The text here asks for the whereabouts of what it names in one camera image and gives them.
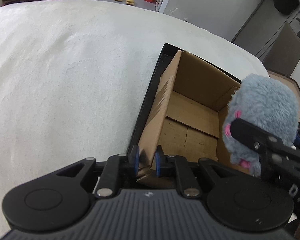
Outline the grey fluffy plush toy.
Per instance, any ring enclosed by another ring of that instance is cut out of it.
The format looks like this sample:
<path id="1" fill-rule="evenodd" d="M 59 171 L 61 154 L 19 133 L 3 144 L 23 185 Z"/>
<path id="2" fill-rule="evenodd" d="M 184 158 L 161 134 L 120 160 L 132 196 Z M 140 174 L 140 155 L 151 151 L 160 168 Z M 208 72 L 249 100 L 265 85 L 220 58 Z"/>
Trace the grey fluffy plush toy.
<path id="1" fill-rule="evenodd" d="M 284 145 L 292 147 L 298 130 L 299 103 L 286 85 L 257 74 L 243 79 L 232 95 L 223 124 L 223 142 L 230 153 L 230 163 L 247 168 L 252 176 L 259 177 L 259 155 L 231 136 L 230 125 L 238 118 L 279 137 Z"/>

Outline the brown cardboard box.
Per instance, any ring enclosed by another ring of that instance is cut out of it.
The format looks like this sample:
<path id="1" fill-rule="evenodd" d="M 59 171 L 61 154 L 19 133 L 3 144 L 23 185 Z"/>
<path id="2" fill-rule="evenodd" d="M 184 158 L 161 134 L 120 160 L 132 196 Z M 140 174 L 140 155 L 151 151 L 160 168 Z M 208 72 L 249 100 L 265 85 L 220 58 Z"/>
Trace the brown cardboard box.
<path id="1" fill-rule="evenodd" d="M 240 83 L 212 64 L 178 51 L 160 74 L 155 98 L 138 146 L 139 170 L 154 167 L 157 146 L 166 155 L 181 155 L 188 161 L 210 158 L 244 173 L 230 163 L 223 143 L 223 123 L 228 103 Z"/>

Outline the grey upholstered headboard panel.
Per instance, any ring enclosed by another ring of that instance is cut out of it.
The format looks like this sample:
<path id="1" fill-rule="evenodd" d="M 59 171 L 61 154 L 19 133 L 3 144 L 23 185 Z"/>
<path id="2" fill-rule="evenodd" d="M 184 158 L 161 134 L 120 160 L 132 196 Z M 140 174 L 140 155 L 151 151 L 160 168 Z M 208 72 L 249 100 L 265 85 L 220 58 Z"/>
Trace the grey upholstered headboard panel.
<path id="1" fill-rule="evenodd" d="M 288 23 L 285 23 L 269 53 L 263 60 L 271 72 L 290 77 L 300 60 L 300 38 Z"/>

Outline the black rectangular tray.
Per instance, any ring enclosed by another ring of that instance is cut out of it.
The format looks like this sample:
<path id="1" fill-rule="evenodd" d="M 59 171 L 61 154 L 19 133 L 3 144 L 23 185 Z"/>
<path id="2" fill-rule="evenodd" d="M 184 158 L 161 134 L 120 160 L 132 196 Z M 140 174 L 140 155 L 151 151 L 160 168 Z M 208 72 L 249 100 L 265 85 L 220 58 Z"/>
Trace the black rectangular tray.
<path id="1" fill-rule="evenodd" d="M 222 96 L 232 88 L 240 86 L 241 80 L 226 70 L 188 51 L 165 43 L 146 90 L 127 152 L 130 152 L 133 146 L 139 143 L 155 102 L 161 77 L 178 52 L 181 52 L 180 67 L 178 68 L 180 73 L 175 82 L 177 85 L 174 89 L 175 92 L 218 112 L 226 106 L 226 103 L 217 105 L 221 102 Z"/>

